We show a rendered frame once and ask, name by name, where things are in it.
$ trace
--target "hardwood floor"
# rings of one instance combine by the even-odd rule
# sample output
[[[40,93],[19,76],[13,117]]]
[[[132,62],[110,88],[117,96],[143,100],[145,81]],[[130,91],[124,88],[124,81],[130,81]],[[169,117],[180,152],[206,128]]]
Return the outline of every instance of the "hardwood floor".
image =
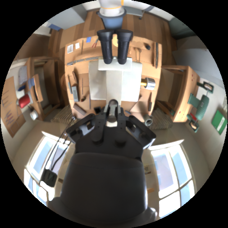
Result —
[[[86,21],[66,30],[52,30],[48,56],[59,57],[59,79],[65,74],[64,54],[66,44],[80,38],[95,36],[96,32],[104,29],[101,18],[96,11],[88,12]],[[177,50],[177,43],[171,37],[169,23],[151,14],[144,13],[142,20],[138,16],[127,14],[123,18],[122,29],[133,31],[133,35],[140,36],[162,44],[162,65],[176,65],[172,51]],[[65,105],[68,105],[67,94],[63,92]]]

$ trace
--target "wooden table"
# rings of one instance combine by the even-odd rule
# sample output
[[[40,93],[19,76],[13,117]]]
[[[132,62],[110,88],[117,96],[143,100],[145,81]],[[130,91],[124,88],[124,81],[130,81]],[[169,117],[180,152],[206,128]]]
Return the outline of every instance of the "wooden table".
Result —
[[[162,111],[170,116],[173,122],[186,122],[187,114],[190,114],[191,109],[193,108],[193,106],[187,102],[190,93],[192,93],[194,96],[197,95],[199,88],[197,86],[197,82],[200,81],[200,76],[189,66],[162,66],[161,68],[166,69],[172,73],[180,74],[183,78],[175,107],[168,102],[156,101],[156,104],[161,108]],[[174,116],[172,116],[170,113],[171,109],[175,111]]]
[[[89,61],[86,61],[86,58],[90,57],[97,57],[97,56],[102,56],[102,50],[101,50],[101,45],[100,41],[97,42],[96,48],[92,48],[92,45],[96,41],[98,36],[92,36],[91,37],[91,42],[86,43],[86,38],[78,39],[72,43],[69,43],[66,45],[65,48],[65,78],[66,78],[66,85],[67,85],[67,92],[68,92],[68,98],[69,98],[69,103],[72,108],[72,113],[76,118],[82,119],[86,115],[90,113],[94,113],[94,108],[95,107],[104,107],[106,105],[105,100],[90,100],[90,106],[88,107],[88,104],[85,104],[84,102],[76,102],[78,106],[80,106],[82,109],[84,109],[87,113],[85,116],[81,115],[79,112],[77,112],[74,108],[74,100],[73,100],[73,95],[70,94],[70,90],[68,88],[68,82],[70,80],[71,86],[74,84],[74,80],[72,76],[72,71],[76,73],[76,76],[79,81],[78,85],[78,91],[79,91],[79,100],[84,96],[82,95],[82,87],[84,93],[88,92],[89,93]],[[75,44],[79,43],[80,48],[76,49]],[[67,54],[67,47],[69,45],[73,44],[73,52]],[[151,49],[147,50],[146,45],[150,45]],[[155,80],[156,86],[154,90],[147,90],[143,86],[141,86],[140,89],[140,95],[142,96],[142,100],[146,104],[147,111],[146,112],[134,112],[132,115],[134,115],[136,118],[138,118],[140,121],[143,120],[143,116],[145,114],[151,115],[152,110],[155,105],[155,99],[157,96],[157,91],[159,87],[159,81],[160,81],[160,74],[161,74],[161,60],[162,60],[162,45],[159,44],[159,56],[158,56],[158,67],[155,67],[155,42],[141,38],[141,37],[133,37],[132,42],[130,42],[130,47],[131,48],[131,54],[128,53],[128,57],[132,58],[133,61],[139,61],[139,51],[137,48],[141,48],[142,52],[140,54],[140,62],[142,63],[142,73],[141,73],[141,78],[153,78]],[[112,52],[113,56],[118,56],[118,48],[112,43]],[[69,62],[76,62],[74,65],[68,66],[67,63]],[[149,101],[152,102],[152,109],[151,112],[148,112],[148,103]],[[128,102],[128,101],[122,101],[121,102],[121,107],[125,111],[130,111],[130,109],[136,104],[136,102]]]
[[[34,76],[34,62],[37,60],[40,61],[44,61],[47,62],[50,59],[59,59],[58,57],[30,57],[28,59],[28,61],[25,63],[25,66],[27,66],[27,79],[31,79]],[[31,96],[32,96],[32,101],[33,104],[31,104],[30,106],[34,108],[34,110],[38,113],[38,120],[43,121],[53,110],[55,110],[56,108],[58,108],[60,106],[60,104],[57,104],[56,106],[54,106],[48,113],[44,114],[44,109],[47,108],[49,105],[47,105],[46,107],[42,108],[40,102],[37,100],[36,98],[36,94],[34,91],[34,87],[31,87],[31,89],[29,90],[29,86],[28,86],[28,81],[26,82],[25,85],[25,93],[27,93],[28,91],[30,91]]]

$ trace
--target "green machine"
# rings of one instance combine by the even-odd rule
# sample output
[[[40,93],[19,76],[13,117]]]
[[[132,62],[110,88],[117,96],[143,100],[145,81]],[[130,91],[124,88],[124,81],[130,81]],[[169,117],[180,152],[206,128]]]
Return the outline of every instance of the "green machine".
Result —
[[[197,86],[206,89],[207,90],[207,94],[208,94],[208,92],[212,93],[212,94],[214,92],[214,86],[210,85],[207,82],[203,82],[203,84],[198,82]],[[203,119],[204,114],[205,114],[205,112],[207,110],[207,106],[209,104],[209,98],[208,98],[207,94],[203,95],[201,100],[199,100],[191,93],[190,96],[189,96],[188,102],[187,102],[188,104],[191,104],[195,108],[197,108],[196,120],[194,120],[191,117],[190,114],[187,115],[187,118],[190,121],[189,122],[189,126],[194,130],[195,133],[198,131],[198,129],[200,127],[199,124],[197,123],[197,120],[202,120]]]

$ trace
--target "white card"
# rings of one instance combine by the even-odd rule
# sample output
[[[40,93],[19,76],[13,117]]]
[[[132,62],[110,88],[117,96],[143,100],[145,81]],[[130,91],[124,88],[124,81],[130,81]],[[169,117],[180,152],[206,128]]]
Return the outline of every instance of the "white card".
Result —
[[[67,54],[73,52],[73,44],[67,47]]]
[[[75,44],[75,48],[78,49],[80,47],[79,43]]]

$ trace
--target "pliers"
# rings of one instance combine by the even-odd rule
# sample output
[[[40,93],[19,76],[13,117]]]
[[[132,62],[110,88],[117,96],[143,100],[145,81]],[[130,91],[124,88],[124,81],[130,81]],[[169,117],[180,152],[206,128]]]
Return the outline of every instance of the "pliers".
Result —
[[[93,46],[95,45],[94,48],[96,48],[96,44],[97,44],[98,41],[99,41],[99,39],[97,39],[97,40],[95,41],[95,43],[93,44]]]

